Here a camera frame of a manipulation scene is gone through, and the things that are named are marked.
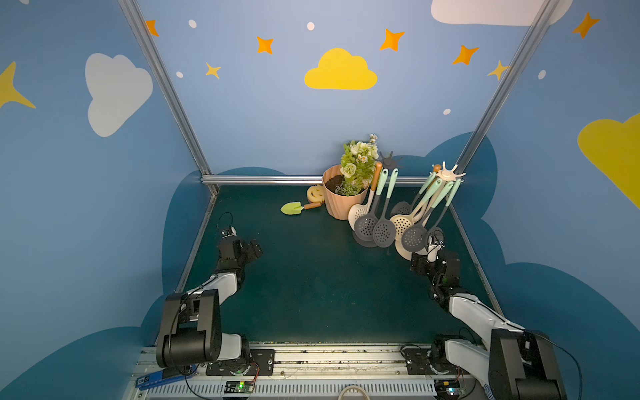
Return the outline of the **grey skimmer mint handle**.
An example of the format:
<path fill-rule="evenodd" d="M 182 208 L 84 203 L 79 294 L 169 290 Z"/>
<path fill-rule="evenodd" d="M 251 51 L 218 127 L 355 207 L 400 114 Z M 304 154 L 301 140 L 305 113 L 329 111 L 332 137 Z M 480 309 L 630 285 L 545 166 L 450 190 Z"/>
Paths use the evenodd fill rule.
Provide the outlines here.
<path fill-rule="evenodd" d="M 438 191 L 436 191 L 436 193 L 431 197 L 427 206 L 427 211 L 425 215 L 423 215 L 423 218 L 403 234 L 402 245 L 405 250 L 409 251 L 410 253 L 417 253 L 424 247 L 425 238 L 428 232 L 425 228 L 426 223 L 433 210 L 436 208 L 436 206 L 438 206 L 438 204 L 448 194 L 453 186 L 454 181 L 448 183 L 443 183 L 442 181 L 440 181 Z"/>
<path fill-rule="evenodd" d="M 376 211 L 380 201 L 380 195 L 383 191 L 387 178 L 388 169 L 384 168 L 379 175 L 377 189 L 373 197 L 373 204 L 371 205 L 369 212 L 361 216 L 355 223 L 354 234 L 360 241 L 371 242 L 373 240 L 373 229 L 378 223 Z"/>
<path fill-rule="evenodd" d="M 414 197 L 413 201 L 411 203 L 408 203 L 405 201 L 397 203 L 391 211 L 391 216 L 393 217 L 398 214 L 406 214 L 406 215 L 410 214 L 413 211 L 417 201 L 421 198 L 421 196 L 423 196 L 424 192 L 427 190 L 427 188 L 433 182 L 433 180 L 435 180 L 436 176 L 437 176 L 437 173 L 435 171 L 432 171 L 428 176 L 427 180 L 421 186 L 416 196 Z"/>
<path fill-rule="evenodd" d="M 455 184 L 453 185 L 453 188 L 451 189 L 449 194 L 446 196 L 446 203 L 443 208 L 443 211 L 440 213 L 440 216 L 438 217 L 438 220 L 436 221 L 435 225 L 428 231 L 428 235 L 426 237 L 425 243 L 426 243 L 426 250 L 428 250 L 429 252 L 433 251 L 437 246 L 440 246 L 443 244 L 444 236 L 442 233 L 439 233 L 438 225 L 443 219 L 443 216 L 445 215 L 446 211 L 449 209 L 450 204 L 453 201 L 453 198 L 455 197 L 455 194 L 457 193 L 458 188 L 460 187 L 462 182 L 463 182 L 462 179 L 458 179 L 455 182 Z"/>

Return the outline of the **cream skimmer mint handle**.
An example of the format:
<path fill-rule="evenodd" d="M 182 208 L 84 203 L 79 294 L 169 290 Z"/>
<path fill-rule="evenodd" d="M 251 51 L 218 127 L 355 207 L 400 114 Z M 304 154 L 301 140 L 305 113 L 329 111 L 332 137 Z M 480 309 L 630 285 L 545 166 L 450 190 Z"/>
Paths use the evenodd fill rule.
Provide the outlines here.
<path fill-rule="evenodd" d="M 426 183 L 421 187 L 420 194 L 422 198 L 415 210 L 413 210 L 410 214 L 397 214 L 391 217 L 391 222 L 394 224 L 396 229 L 396 237 L 395 239 L 399 242 L 401 240 L 404 232 L 411 228 L 414 225 L 415 221 L 419 218 L 421 213 L 423 212 L 423 208 L 428 200 L 430 200 L 431 196 L 433 196 L 436 191 L 439 190 L 439 187 L 442 185 L 442 179 L 437 177 L 435 174 L 431 176 L 431 178 L 426 181 Z"/>

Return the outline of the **all grey slotted skimmer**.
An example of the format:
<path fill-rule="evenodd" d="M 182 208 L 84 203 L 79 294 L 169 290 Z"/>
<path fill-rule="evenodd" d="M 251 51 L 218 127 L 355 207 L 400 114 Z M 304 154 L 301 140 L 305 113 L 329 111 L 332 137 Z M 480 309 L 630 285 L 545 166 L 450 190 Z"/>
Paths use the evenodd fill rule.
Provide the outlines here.
<path fill-rule="evenodd" d="M 385 198 L 385 204 L 383 206 L 382 215 L 373 230 L 373 241 L 380 248 L 389 247 L 396 236 L 396 228 L 394 224 L 388 218 L 386 218 L 386 214 L 388 211 L 388 205 L 390 202 L 390 198 L 393 194 L 393 189 L 397 181 L 397 178 L 398 178 L 398 169 L 395 168 L 392 171 L 392 175 L 388 185 L 388 190 Z"/>

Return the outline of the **cream skimmer wooden handle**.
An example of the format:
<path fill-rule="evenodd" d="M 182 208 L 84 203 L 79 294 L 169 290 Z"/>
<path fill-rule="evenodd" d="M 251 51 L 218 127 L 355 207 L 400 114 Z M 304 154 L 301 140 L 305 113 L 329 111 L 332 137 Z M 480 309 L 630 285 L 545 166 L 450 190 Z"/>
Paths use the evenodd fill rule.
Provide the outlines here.
<path fill-rule="evenodd" d="M 383 169 L 383 164 L 381 162 L 377 162 L 375 165 L 373 180 L 369 188 L 367 202 L 363 204 L 355 204 L 349 210 L 348 222 L 352 230 L 355 230 L 356 221 L 362 216 L 366 215 L 370 210 L 370 207 L 375 195 L 375 191 L 378 185 L 379 175 L 382 169 Z"/>

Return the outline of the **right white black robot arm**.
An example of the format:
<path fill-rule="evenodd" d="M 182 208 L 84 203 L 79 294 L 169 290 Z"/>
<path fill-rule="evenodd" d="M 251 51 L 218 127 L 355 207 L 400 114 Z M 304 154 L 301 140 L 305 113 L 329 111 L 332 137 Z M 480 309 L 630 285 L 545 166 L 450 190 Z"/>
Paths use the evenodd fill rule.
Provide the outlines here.
<path fill-rule="evenodd" d="M 446 249 L 428 255 L 412 253 L 411 270 L 428 278 L 431 297 L 481 342 L 436 336 L 428 351 L 431 370 L 470 373 L 491 399 L 568 397 L 550 339 L 508 320 L 463 288 L 456 253 Z"/>

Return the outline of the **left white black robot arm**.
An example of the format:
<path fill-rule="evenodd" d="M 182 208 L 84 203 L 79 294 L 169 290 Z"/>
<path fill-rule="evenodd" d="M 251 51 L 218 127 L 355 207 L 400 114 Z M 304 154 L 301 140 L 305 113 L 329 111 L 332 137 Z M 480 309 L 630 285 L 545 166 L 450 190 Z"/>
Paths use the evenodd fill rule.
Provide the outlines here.
<path fill-rule="evenodd" d="M 222 330 L 221 306 L 240 290 L 246 266 L 263 255 L 256 240 L 228 235 L 218 245 L 212 276 L 187 292 L 166 297 L 159 330 L 156 360 L 161 368 L 220 363 L 243 371 L 250 365 L 248 340 Z"/>

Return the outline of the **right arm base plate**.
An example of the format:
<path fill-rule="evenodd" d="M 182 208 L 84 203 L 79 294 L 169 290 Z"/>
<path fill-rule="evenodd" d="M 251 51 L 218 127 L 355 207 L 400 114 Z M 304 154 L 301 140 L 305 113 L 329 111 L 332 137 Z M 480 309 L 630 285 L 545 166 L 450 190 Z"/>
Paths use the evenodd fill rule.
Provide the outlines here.
<path fill-rule="evenodd" d="M 425 348 L 401 348 L 408 375 L 447 375 L 451 369 L 433 362 L 430 358 L 431 350 Z"/>

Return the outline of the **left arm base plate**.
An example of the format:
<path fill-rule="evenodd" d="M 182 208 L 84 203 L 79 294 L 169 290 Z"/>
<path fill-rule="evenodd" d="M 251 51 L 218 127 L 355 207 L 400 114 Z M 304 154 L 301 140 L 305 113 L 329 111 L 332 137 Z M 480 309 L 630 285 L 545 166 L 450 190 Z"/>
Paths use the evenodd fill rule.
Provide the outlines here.
<path fill-rule="evenodd" d="M 207 376 L 272 376 L 275 366 L 275 350 L 271 348 L 250 349 L 235 360 L 210 363 Z"/>

